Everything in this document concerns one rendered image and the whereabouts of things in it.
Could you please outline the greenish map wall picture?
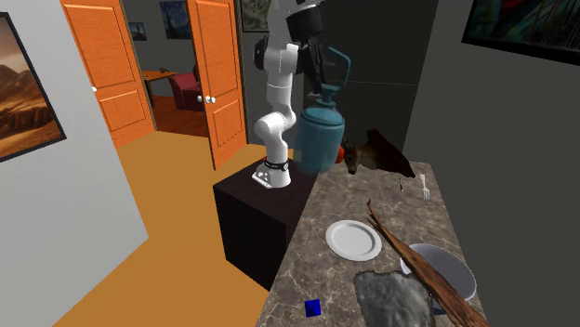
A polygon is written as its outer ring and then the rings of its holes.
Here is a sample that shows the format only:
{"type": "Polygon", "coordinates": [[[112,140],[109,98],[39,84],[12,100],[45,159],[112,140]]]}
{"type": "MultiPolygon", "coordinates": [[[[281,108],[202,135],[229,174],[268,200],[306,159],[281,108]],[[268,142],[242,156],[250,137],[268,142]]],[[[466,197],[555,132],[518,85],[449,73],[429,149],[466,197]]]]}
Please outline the greenish map wall picture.
{"type": "Polygon", "coordinates": [[[241,0],[243,31],[245,33],[266,33],[270,0],[241,0]]]}

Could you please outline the wooden table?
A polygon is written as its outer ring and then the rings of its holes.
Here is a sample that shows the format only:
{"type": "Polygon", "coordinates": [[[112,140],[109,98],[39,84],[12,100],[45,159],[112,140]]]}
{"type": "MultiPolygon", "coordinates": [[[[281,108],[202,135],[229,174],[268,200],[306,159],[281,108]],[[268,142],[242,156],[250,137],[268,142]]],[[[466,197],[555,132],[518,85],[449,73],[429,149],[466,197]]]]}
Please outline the wooden table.
{"type": "Polygon", "coordinates": [[[156,71],[147,71],[147,70],[142,70],[141,71],[142,77],[143,77],[143,82],[145,85],[145,90],[147,91],[147,95],[149,97],[149,102],[151,104],[151,107],[154,107],[154,100],[153,100],[153,93],[152,93],[152,87],[151,87],[151,82],[154,81],[158,81],[158,80],[162,80],[165,78],[168,78],[170,76],[174,76],[177,73],[176,72],[171,72],[168,69],[165,68],[161,68],[160,70],[156,70],[156,71]]]}

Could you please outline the blue starry wall picture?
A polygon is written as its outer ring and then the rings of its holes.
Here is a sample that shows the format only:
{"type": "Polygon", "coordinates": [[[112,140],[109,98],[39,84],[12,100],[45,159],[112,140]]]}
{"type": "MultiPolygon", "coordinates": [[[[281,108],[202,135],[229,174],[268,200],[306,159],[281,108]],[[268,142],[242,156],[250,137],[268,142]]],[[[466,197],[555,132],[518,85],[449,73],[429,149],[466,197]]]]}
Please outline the blue starry wall picture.
{"type": "Polygon", "coordinates": [[[160,3],[167,39],[191,39],[191,27],[186,2],[162,1],[160,3]]]}

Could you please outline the dark colourful wall picture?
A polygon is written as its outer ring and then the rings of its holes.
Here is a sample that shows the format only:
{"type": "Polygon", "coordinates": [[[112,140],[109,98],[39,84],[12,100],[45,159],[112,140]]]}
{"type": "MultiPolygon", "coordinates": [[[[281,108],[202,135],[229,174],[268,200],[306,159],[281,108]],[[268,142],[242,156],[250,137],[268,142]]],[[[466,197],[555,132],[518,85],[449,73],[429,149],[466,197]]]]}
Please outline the dark colourful wall picture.
{"type": "Polygon", "coordinates": [[[462,42],[580,67],[580,0],[474,0],[462,42]]]}

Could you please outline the brown wooden branch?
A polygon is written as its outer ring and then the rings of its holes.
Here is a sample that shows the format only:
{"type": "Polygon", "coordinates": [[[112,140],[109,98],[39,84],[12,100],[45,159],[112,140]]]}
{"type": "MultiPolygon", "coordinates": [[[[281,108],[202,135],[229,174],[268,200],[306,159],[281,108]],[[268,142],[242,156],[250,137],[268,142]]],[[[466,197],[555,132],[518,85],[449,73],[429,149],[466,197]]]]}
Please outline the brown wooden branch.
{"type": "Polygon", "coordinates": [[[441,308],[455,327],[491,327],[490,323],[457,292],[455,288],[409,245],[399,240],[388,231],[378,219],[371,207],[371,200],[366,202],[370,212],[368,219],[387,243],[400,256],[405,265],[415,274],[419,281],[435,296],[441,308]]]}

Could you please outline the orange panel door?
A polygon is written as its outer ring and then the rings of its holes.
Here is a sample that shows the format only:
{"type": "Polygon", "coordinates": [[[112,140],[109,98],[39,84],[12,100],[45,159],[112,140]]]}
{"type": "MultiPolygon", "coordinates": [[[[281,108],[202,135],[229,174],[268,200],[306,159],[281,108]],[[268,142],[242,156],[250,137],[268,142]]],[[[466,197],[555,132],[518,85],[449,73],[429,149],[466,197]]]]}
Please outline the orange panel door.
{"type": "Polygon", "coordinates": [[[155,130],[121,0],[60,0],[113,145],[155,130]]]}
{"type": "Polygon", "coordinates": [[[212,162],[219,168],[246,144],[234,0],[187,0],[212,162]]]}

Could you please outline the desert landscape wall picture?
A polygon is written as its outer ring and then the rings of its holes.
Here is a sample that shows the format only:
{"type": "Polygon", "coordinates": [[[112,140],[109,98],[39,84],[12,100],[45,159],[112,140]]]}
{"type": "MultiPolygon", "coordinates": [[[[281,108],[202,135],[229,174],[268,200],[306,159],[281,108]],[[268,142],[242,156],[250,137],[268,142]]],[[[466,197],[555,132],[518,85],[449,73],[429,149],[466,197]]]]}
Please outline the desert landscape wall picture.
{"type": "Polygon", "coordinates": [[[0,163],[65,138],[10,15],[0,12],[0,163]]]}

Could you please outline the pale grey bowl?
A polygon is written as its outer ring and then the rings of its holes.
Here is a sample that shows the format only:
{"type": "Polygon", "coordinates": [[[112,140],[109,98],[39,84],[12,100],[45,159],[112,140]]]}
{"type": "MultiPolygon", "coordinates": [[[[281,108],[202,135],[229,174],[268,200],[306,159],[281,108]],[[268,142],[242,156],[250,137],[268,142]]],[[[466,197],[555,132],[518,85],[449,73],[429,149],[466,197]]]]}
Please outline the pale grey bowl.
{"type": "Polygon", "coordinates": [[[435,268],[465,301],[475,295],[477,291],[475,277],[467,264],[458,256],[428,243],[411,244],[410,248],[435,268]]]}

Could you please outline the white plate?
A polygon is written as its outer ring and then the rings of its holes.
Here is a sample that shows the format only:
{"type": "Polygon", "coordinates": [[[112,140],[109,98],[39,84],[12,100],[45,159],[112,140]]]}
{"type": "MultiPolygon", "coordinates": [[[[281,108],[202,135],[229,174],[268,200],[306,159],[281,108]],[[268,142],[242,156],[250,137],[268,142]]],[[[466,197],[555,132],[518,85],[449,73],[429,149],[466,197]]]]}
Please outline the white plate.
{"type": "Polygon", "coordinates": [[[325,241],[336,255],[356,262],[371,260],[382,249],[378,233],[355,220],[339,220],[331,224],[325,232],[325,241]]]}

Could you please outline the brown deer head figure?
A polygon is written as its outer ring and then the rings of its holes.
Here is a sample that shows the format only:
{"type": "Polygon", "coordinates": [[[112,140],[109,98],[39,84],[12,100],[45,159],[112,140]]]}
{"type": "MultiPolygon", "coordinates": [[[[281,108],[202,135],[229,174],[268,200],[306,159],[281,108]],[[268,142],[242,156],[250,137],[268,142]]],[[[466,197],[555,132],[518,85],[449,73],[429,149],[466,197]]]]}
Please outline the brown deer head figure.
{"type": "Polygon", "coordinates": [[[345,137],[341,139],[344,162],[350,174],[355,175],[361,165],[370,170],[383,170],[415,178],[408,159],[377,129],[368,129],[366,136],[367,141],[362,145],[357,145],[345,137]]]}

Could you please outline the dark robot stand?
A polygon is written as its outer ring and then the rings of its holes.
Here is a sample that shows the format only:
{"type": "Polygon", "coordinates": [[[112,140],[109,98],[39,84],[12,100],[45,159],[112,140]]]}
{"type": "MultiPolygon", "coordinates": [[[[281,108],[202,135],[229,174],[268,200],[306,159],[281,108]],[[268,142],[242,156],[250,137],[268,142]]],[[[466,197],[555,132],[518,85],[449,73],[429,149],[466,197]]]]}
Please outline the dark robot stand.
{"type": "Polygon", "coordinates": [[[226,260],[269,290],[316,181],[289,164],[291,183],[266,189],[256,161],[213,186],[226,260]]]}

